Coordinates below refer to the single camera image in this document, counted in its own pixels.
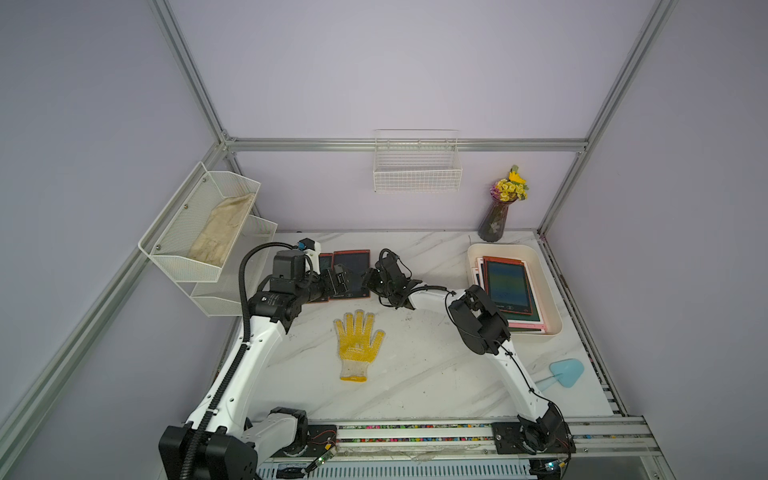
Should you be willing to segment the beige cloth in shelf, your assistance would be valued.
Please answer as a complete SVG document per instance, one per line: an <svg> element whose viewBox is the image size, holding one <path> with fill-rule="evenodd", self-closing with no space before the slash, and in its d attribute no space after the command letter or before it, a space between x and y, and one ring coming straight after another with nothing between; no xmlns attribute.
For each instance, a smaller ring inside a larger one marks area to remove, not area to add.
<svg viewBox="0 0 768 480"><path fill-rule="evenodd" d="M220 202L211 211L188 257L204 264L223 267L255 198L255 193L249 193L228 197Z"/></svg>

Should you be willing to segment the red writing tablet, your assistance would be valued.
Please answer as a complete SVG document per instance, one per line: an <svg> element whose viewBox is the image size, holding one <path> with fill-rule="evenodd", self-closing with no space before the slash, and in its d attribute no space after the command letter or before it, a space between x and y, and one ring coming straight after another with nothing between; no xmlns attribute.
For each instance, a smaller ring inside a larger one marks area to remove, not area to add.
<svg viewBox="0 0 768 480"><path fill-rule="evenodd" d="M309 272L309 302L320 303L330 300L334 293L331 280L332 255L312 254L309 256L312 265Z"/></svg>
<svg viewBox="0 0 768 480"><path fill-rule="evenodd" d="M521 260L483 258L485 290L502 311L523 316L533 314L533 295L527 269Z"/></svg>
<svg viewBox="0 0 768 480"><path fill-rule="evenodd" d="M370 291L363 282L363 278L370 268L369 250L335 251L332 265L341 265L347 272L347 290L334 295L333 300L370 297Z"/></svg>

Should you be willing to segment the yellow knit glove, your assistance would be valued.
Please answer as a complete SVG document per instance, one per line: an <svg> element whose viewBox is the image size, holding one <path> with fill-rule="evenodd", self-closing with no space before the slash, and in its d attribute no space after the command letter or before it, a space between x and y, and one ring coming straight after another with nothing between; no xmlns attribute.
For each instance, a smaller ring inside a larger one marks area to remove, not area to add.
<svg viewBox="0 0 768 480"><path fill-rule="evenodd" d="M368 369L377 359L386 337L384 331L375 329L375 319L374 313L356 310L334 321L341 381L367 381Z"/></svg>

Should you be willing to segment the light blue plastic scoop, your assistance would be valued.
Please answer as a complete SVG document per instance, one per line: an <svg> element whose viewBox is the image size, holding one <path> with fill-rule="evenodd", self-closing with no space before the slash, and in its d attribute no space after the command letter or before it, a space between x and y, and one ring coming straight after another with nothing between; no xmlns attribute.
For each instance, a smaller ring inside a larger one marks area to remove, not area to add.
<svg viewBox="0 0 768 480"><path fill-rule="evenodd" d="M549 365L550 375L536 382L541 391L559 384L563 388L572 388L585 372L584 364L575 358L553 362Z"/></svg>

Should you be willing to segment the yellow flower bouquet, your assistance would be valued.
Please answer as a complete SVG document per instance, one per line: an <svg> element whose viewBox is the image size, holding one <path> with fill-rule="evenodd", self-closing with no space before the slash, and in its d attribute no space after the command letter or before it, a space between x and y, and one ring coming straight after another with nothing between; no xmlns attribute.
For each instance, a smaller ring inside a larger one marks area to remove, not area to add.
<svg viewBox="0 0 768 480"><path fill-rule="evenodd" d="M509 204L526 200L528 190L528 183L520 175L519 167L513 165L504 178L497 180L490 187L490 194L495 201Z"/></svg>

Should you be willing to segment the cream plastic storage box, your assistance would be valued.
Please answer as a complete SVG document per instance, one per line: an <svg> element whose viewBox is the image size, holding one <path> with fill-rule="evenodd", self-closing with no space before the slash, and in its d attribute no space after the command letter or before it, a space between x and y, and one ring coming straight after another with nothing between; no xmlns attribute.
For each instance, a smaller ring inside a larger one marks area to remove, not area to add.
<svg viewBox="0 0 768 480"><path fill-rule="evenodd" d="M563 331L565 314L560 310L562 295L554 283L555 278L540 250L525 244L475 243L470 245L467 251L467 273L473 284L478 283L473 270L477 268L477 259L483 256L520 260L529 268L528 274L532 283L532 293L538 308L539 318L543 321L544 331L539 334L531 329L527 332L518 331L518 336L555 337Z"/></svg>

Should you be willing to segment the white mesh wall shelf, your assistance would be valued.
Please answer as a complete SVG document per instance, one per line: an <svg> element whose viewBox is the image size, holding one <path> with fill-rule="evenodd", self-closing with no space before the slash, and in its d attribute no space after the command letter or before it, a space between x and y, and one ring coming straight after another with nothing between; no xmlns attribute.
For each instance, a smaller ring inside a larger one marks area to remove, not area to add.
<svg viewBox="0 0 768 480"><path fill-rule="evenodd" d="M198 164L138 242L138 249L208 317L241 314L244 255L278 224L255 214L260 183Z"/></svg>

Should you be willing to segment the pink writing tablet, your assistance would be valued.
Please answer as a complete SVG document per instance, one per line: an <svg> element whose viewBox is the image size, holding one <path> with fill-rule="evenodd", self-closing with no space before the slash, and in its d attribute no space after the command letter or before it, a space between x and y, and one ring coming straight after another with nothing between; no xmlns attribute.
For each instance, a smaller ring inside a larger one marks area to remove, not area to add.
<svg viewBox="0 0 768 480"><path fill-rule="evenodd" d="M474 269L474 273L476 275L476 279L478 280L477 285L479 285L486 292L485 285L484 285L484 275L483 275L483 258L484 257L486 256L483 256L477 259L477 268ZM532 290L532 283L530 279L529 279L529 283ZM534 296L533 296L533 302L534 302L533 314L531 316L523 316L523 315L518 315L513 313L507 313L500 310L496 305L495 306L500 311L502 317L508 321L508 325L512 331L527 332L529 329L531 329L535 331L537 334L539 334L544 331L544 326L543 326L543 321L539 318L539 312L536 306L536 302L534 300Z"/></svg>

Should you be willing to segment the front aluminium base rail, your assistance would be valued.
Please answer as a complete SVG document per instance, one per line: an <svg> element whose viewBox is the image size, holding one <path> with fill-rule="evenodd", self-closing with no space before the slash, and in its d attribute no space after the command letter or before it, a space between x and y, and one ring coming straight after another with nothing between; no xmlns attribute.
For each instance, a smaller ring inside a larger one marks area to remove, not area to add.
<svg viewBox="0 0 768 480"><path fill-rule="evenodd" d="M640 417L570 418L538 453L510 418L312 424L304 451L262 479L672 479Z"/></svg>

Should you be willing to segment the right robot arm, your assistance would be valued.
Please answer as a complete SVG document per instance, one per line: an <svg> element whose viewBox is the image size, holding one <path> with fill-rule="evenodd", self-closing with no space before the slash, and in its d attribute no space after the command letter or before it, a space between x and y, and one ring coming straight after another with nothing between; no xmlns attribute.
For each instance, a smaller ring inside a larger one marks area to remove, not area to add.
<svg viewBox="0 0 768 480"><path fill-rule="evenodd" d="M386 307L447 316L463 344L499 372L517 412L522 450L539 454L562 447L573 453L571 430L561 409L542 394L520 362L508 321L485 290L478 285L450 289L414 279L401 270L400 257L389 249L380 252L362 283Z"/></svg>

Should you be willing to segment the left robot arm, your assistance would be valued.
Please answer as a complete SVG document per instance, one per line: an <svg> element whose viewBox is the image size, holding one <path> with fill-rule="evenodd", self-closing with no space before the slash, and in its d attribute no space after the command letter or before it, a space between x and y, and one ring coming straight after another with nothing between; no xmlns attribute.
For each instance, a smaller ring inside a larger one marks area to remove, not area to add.
<svg viewBox="0 0 768 480"><path fill-rule="evenodd" d="M305 411L277 407L251 418L257 383L305 304L347 287L343 268L321 270L319 242L266 242L238 268L241 325L237 343L198 407L181 426L169 426L158 449L170 479L255 479L261 463L279 452L295 455L308 443Z"/></svg>

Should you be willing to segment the dark glass vase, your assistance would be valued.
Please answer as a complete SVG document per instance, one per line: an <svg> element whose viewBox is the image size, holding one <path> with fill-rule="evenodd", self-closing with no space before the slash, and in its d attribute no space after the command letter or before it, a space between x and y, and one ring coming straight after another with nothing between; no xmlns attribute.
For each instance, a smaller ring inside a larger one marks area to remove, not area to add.
<svg viewBox="0 0 768 480"><path fill-rule="evenodd" d="M505 231L509 202L494 202L488 209L478 228L478 236L488 243L499 241Z"/></svg>

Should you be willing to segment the aluminium frame rails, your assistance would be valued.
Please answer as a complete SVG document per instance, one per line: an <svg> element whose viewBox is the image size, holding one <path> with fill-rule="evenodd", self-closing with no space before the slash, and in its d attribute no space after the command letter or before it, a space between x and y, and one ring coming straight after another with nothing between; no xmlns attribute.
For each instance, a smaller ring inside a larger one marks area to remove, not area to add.
<svg viewBox="0 0 768 480"><path fill-rule="evenodd" d="M673 1L658 1L651 9L640 35L635 41L616 77L588 135L583 139L566 138L464 138L454 141L411 138L229 138L220 120L213 111L213 105L205 90L202 78L191 57L172 7L167 1L153 1L152 14L167 40L174 58L185 75L193 95L209 125L213 128L216 141L208 149L201 163L196 165L182 183L169 203L150 226L116 275L107 284L83 319L62 344L30 389L22 397L1 427L1 474L7 476L24 455L34 437L50 416L72 376L81 367L106 330L111 325L125 300L139 281L146 266L152 261L154 246L150 240L159 234L162 227L171 223L171 217L187 196L207 176L207 170L221 160L226 160L231 171L240 168L234 158L237 152L373 152L403 153L409 159L428 152L534 152L566 151L575 153L572 162L554 200L548 208L542 223L537 227L538 236L544 236L554 224L555 218L582 174L598 142L605 133L621 101L636 78L643 61L653 43L676 7Z"/></svg>

